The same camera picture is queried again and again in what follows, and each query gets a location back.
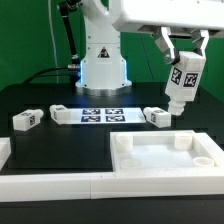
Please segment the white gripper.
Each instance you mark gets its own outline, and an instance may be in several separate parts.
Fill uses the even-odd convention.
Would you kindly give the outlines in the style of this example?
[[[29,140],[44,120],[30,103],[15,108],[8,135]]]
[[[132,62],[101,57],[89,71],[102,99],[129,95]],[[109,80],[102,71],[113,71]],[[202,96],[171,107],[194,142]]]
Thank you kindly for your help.
[[[170,35],[172,28],[205,29],[192,33],[194,52],[206,57],[209,32],[224,31],[224,1],[218,0],[109,0],[110,21],[120,32],[153,32],[167,64],[180,60]]]

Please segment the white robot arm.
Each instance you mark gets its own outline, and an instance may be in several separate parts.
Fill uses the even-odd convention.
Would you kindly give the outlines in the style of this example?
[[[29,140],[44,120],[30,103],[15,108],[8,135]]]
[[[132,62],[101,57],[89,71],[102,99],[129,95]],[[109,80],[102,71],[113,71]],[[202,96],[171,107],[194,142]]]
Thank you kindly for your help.
[[[121,56],[120,34],[146,33],[155,38],[168,64],[181,60],[174,38],[190,38],[196,58],[205,57],[211,36],[224,37],[224,0],[80,0],[86,31],[77,89],[91,95],[117,95],[132,85]]]

